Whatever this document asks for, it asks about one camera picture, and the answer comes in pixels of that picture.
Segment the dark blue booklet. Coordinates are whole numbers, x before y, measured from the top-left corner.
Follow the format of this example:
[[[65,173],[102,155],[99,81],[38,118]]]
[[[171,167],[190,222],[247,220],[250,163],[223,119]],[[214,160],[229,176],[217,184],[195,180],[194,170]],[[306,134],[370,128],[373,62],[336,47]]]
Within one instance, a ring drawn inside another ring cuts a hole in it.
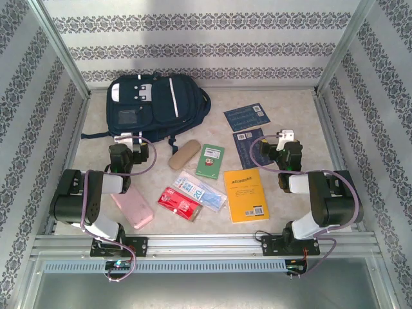
[[[233,132],[270,123],[260,103],[243,106],[223,113]]]
[[[249,155],[250,146],[253,141],[263,136],[263,130],[261,128],[246,130],[238,133],[232,134],[236,149],[239,154],[239,159],[243,169],[251,169],[257,167],[257,165],[251,160]],[[274,163],[273,160],[270,160],[267,156],[263,156],[259,152],[259,145],[256,144],[253,147],[253,155],[255,160],[259,165],[266,166]]]

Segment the green notebook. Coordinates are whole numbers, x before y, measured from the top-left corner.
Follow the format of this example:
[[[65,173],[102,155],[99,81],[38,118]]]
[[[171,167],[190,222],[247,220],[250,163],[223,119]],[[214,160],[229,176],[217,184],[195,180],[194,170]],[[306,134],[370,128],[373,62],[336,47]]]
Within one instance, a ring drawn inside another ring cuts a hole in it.
[[[225,149],[223,147],[204,144],[195,175],[217,180],[224,152]]]

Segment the left controller board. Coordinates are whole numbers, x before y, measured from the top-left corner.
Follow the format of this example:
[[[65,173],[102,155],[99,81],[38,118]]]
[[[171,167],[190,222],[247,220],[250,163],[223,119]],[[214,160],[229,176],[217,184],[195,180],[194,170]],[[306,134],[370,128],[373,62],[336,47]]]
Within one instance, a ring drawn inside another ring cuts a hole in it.
[[[105,271],[114,271],[114,270],[119,270],[119,271],[128,271],[131,268],[131,263],[129,261],[122,261],[122,260],[117,260],[117,261],[107,261],[105,264]]]

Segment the pink pencil case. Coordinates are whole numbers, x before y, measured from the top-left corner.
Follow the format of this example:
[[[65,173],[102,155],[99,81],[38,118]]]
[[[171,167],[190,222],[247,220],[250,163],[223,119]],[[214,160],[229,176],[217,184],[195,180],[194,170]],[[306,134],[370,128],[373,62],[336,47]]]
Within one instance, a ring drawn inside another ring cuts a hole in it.
[[[152,208],[135,187],[130,186],[126,193],[111,194],[111,197],[134,229],[142,229],[153,220]]]

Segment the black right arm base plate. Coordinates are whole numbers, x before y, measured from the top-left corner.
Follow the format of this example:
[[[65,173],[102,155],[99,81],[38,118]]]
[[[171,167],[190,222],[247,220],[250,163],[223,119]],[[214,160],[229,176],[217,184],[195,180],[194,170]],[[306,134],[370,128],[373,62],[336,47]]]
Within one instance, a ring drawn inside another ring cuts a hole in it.
[[[261,237],[264,256],[319,256],[319,244],[314,239],[285,241],[284,237],[264,235]]]

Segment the aluminium side rail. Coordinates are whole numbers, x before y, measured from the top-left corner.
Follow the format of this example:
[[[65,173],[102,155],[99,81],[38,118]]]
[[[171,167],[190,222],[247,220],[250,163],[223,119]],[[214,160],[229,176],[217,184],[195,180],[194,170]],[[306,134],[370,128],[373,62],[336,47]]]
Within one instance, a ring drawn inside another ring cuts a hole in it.
[[[322,97],[312,96],[334,170],[346,169],[333,126]]]
[[[84,123],[86,120],[86,115],[88,112],[90,100],[91,100],[91,95],[89,95],[88,98],[85,98],[82,103],[82,107],[79,111],[79,117],[77,119],[76,127],[74,128],[73,134],[71,136],[70,147],[67,150],[66,158],[65,158],[65,161],[61,169],[62,173],[64,172],[65,169],[69,169],[70,167],[72,167],[74,163],[75,155],[77,153],[77,148],[79,146],[79,142],[80,142],[80,138],[82,134],[82,129],[84,127]],[[42,229],[41,234],[50,235],[54,233],[55,220],[51,218],[51,216],[49,215],[49,212],[46,213],[46,219],[42,227],[43,229]]]

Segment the grey metal panel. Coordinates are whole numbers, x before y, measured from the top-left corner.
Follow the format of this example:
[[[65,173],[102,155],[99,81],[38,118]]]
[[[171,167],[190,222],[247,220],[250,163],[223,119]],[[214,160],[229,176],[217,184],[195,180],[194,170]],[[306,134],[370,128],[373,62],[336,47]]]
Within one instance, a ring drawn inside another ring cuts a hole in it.
[[[298,279],[281,272],[161,273],[157,261],[121,283],[92,262],[38,261],[15,309],[400,309],[379,258],[328,259]]]

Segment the red plastic packet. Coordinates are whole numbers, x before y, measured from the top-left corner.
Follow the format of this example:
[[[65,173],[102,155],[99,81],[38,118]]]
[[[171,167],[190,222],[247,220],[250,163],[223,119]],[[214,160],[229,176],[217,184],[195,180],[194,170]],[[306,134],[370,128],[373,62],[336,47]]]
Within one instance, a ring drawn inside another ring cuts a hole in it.
[[[198,202],[171,187],[165,188],[158,199],[158,204],[190,222],[193,222],[202,210]]]

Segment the aluminium mounting rail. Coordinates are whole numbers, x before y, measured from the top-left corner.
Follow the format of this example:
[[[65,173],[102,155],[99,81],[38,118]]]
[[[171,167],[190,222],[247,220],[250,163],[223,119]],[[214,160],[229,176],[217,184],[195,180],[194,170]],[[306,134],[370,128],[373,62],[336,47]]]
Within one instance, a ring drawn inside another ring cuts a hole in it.
[[[331,258],[370,258],[381,255],[372,232],[337,232]],[[146,258],[262,259],[263,250],[252,234],[148,235]],[[92,238],[81,235],[37,236],[30,259],[89,259]]]

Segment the tan glasses case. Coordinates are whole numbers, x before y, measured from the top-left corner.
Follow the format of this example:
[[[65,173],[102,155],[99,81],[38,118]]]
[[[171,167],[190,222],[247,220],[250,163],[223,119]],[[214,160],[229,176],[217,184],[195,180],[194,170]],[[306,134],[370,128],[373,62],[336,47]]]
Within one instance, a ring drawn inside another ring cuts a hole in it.
[[[184,167],[192,157],[200,151],[201,144],[197,140],[190,140],[183,145],[169,159],[169,167],[174,170],[179,170]]]

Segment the aluminium frame post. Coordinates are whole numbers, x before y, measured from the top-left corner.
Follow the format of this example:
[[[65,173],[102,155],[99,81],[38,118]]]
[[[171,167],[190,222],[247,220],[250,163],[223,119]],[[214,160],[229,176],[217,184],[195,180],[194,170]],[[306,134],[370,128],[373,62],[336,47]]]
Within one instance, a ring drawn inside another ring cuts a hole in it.
[[[42,0],[26,0],[26,2],[32,9],[56,55],[63,63],[71,80],[79,90],[80,95],[82,98],[89,98],[90,90]]]
[[[327,63],[317,85],[314,87],[312,94],[318,96],[325,87],[327,87],[330,79],[337,70],[340,62],[342,61],[344,55],[349,50],[352,41],[354,40],[356,33],[363,24],[367,15],[369,14],[371,7],[374,5],[376,0],[360,0],[357,8],[355,9],[348,25],[340,38],[338,44],[332,56]]]

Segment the controller board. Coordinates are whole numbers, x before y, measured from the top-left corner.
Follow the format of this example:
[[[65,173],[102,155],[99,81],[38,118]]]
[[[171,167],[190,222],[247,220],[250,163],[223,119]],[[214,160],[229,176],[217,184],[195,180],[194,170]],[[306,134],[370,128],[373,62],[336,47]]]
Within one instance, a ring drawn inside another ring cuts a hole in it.
[[[122,261],[122,260],[117,260],[117,261],[107,261],[105,264],[105,271],[114,271],[114,270],[119,270],[119,271],[128,271],[131,268],[131,263],[129,261]]]
[[[288,276],[296,276],[301,278],[306,274],[307,266],[304,265],[287,265],[286,273]]]

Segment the yellow book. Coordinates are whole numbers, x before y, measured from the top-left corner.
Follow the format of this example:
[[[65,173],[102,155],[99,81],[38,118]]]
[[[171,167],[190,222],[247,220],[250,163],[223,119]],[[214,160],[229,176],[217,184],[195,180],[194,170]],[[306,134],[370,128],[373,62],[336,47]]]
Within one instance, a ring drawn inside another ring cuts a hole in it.
[[[225,171],[223,177],[230,218],[233,223],[270,218],[258,169]]]

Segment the navy blue backpack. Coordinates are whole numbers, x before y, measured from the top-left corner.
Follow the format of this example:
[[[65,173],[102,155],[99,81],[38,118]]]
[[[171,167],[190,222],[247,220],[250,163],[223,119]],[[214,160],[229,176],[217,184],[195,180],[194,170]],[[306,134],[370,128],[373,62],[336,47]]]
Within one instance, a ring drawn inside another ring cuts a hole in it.
[[[108,130],[83,133],[81,138],[114,137],[122,133],[142,136],[152,143],[166,138],[176,153],[176,135],[200,125],[210,110],[210,96],[188,75],[123,75],[107,90]]]

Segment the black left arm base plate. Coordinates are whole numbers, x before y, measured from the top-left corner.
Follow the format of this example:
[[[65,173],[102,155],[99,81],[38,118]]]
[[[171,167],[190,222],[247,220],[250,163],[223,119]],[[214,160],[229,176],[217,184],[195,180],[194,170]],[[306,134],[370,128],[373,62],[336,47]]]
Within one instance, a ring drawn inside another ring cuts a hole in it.
[[[124,237],[120,242],[133,250],[136,257],[146,257],[148,248],[147,237]],[[130,258],[131,253],[118,245],[93,239],[90,256],[93,258]]]

